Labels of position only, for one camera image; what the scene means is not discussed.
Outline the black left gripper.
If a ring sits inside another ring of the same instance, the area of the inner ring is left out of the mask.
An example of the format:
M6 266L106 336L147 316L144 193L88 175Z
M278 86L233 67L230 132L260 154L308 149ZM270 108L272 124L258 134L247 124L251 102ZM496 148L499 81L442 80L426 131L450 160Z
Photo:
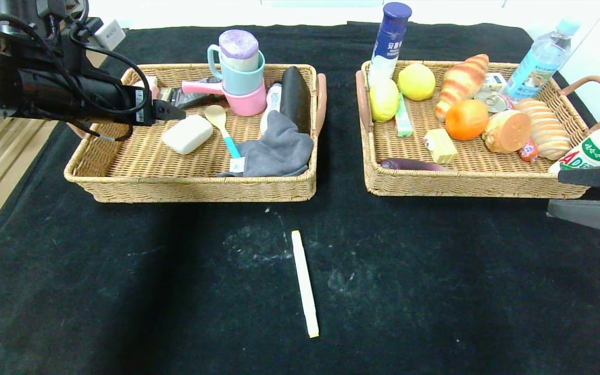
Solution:
M126 125L143 126L150 124L145 112L152 109L157 121L182 120L186 118L183 109L172 103L155 99L155 76L146 76L152 92L144 90L142 80L133 85L100 79L83 79L83 90L98 106L86 104L86 118L96 122L119 122Z

